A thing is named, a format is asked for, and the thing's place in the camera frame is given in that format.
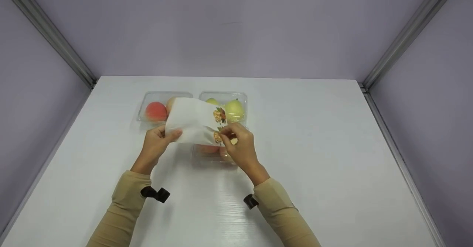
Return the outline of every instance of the beige sleeve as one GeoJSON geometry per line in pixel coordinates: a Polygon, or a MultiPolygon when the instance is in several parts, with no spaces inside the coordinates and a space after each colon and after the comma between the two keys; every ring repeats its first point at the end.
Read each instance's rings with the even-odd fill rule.
{"type": "Polygon", "coordinates": [[[258,209],[285,247],[320,247],[314,232],[282,185],[270,178],[255,187],[258,209]]]}
{"type": "Polygon", "coordinates": [[[112,204],[93,232],[87,247],[128,247],[145,197],[141,190],[151,186],[149,175],[127,170],[117,183],[112,204]]]}

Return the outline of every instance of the black wrist strap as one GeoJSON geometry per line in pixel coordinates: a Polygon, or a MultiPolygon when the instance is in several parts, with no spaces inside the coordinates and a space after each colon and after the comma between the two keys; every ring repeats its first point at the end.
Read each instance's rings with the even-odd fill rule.
{"type": "Polygon", "coordinates": [[[258,201],[253,198],[253,194],[245,196],[243,202],[246,203],[249,209],[253,209],[255,206],[259,205],[258,201]]]}
{"type": "Polygon", "coordinates": [[[161,188],[159,189],[159,191],[156,191],[151,186],[146,186],[145,188],[143,188],[141,194],[143,195],[143,197],[151,197],[160,201],[161,203],[166,202],[167,198],[169,198],[169,195],[171,195],[171,193],[169,193],[164,188],[161,188]]]}

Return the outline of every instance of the paper bag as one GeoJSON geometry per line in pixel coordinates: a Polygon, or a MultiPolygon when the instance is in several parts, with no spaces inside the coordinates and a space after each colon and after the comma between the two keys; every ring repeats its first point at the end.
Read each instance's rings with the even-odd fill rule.
{"type": "Polygon", "coordinates": [[[176,143],[224,146],[218,132],[227,125],[225,109],[199,99],[178,97],[166,122],[166,134],[182,129],[176,143]]]}

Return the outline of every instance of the plastic clamshell box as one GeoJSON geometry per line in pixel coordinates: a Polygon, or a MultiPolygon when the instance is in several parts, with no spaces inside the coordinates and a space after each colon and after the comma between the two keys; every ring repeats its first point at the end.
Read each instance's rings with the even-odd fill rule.
{"type": "Polygon", "coordinates": [[[166,121],[149,121],[145,116],[146,107],[151,102],[160,102],[164,106],[166,106],[167,101],[172,97],[189,97],[193,98],[194,96],[189,92],[146,92],[142,105],[140,107],[140,111],[138,111],[137,121],[139,122],[149,122],[152,124],[160,125],[164,124],[166,121]]]}
{"type": "MultiPolygon", "coordinates": [[[[204,91],[199,95],[199,99],[206,101],[208,99],[215,99],[218,101],[219,106],[225,107],[229,101],[237,99],[240,101],[244,115],[241,119],[236,119],[236,122],[240,122],[243,126],[246,125],[246,119],[248,114],[248,97],[243,92],[220,92],[220,91],[204,91]]],[[[202,146],[194,144],[192,149],[194,160],[203,163],[224,163],[224,164],[235,164],[231,156],[227,153],[225,147],[212,147],[202,146]]]]}

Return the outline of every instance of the purple wall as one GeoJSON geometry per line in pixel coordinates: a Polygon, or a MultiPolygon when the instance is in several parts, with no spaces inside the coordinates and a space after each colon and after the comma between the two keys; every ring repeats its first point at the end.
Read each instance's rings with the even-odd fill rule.
{"type": "Polygon", "coordinates": [[[88,95],[11,0],[0,0],[0,234],[88,95]]]}
{"type": "Polygon", "coordinates": [[[37,0],[97,75],[362,81],[422,0],[37,0]]]}
{"type": "Polygon", "coordinates": [[[473,0],[448,0],[372,90],[447,246],[473,246],[473,0]]]}

